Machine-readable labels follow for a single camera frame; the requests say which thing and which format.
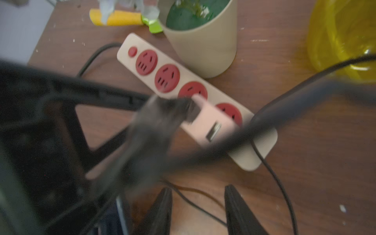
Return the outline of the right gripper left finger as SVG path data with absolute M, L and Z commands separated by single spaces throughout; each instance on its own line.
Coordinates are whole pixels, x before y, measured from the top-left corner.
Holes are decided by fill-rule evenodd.
M 172 214 L 172 191 L 163 188 L 133 235 L 169 235 Z

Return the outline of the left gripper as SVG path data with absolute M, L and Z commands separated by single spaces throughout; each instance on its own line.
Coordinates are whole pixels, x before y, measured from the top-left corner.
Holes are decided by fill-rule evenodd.
M 148 95 L 1 61 L 1 234 L 85 235 L 113 203 L 91 198 L 86 173 L 118 149 L 122 129 L 96 150 L 77 105 L 137 111 Z

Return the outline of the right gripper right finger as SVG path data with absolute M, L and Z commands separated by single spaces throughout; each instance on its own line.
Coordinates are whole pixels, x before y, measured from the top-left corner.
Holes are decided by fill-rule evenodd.
M 225 187 L 224 198 L 229 235 L 268 235 L 233 185 Z

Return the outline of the pink USB plug adapter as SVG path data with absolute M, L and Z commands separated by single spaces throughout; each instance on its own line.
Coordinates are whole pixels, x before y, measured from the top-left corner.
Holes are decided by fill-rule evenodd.
M 192 100 L 200 107 L 200 113 L 192 123 L 184 122 L 181 128 L 201 147 L 213 145 L 231 135 L 240 127 L 200 95 Z

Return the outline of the beige red power strip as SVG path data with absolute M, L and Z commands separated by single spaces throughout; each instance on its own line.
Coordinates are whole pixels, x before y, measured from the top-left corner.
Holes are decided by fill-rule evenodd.
M 191 98 L 193 95 L 200 95 L 240 128 L 254 116 L 230 96 L 134 33 L 126 37 L 117 53 L 117 59 L 162 98 Z

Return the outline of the beige pot white flowers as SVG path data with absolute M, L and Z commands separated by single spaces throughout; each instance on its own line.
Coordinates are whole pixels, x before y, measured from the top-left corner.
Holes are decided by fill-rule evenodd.
M 225 72 L 237 53 L 237 1 L 99 1 L 102 22 L 115 11 L 158 20 L 173 49 L 194 73 L 212 78 Z

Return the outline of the yellow spray bottle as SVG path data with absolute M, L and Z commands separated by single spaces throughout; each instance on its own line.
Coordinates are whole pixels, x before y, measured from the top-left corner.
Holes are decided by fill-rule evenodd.
M 376 2 L 317 1 L 308 27 L 307 52 L 317 71 L 375 54 Z

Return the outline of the yellow green handled tool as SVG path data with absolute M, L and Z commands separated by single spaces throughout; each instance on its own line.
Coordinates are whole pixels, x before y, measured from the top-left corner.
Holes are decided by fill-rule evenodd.
M 158 20 L 150 20 L 138 12 L 127 12 L 115 10 L 107 19 L 102 22 L 102 14 L 99 9 L 91 9 L 89 12 L 91 22 L 96 26 L 128 26 L 128 25 L 146 25 L 152 34 L 163 32 Z

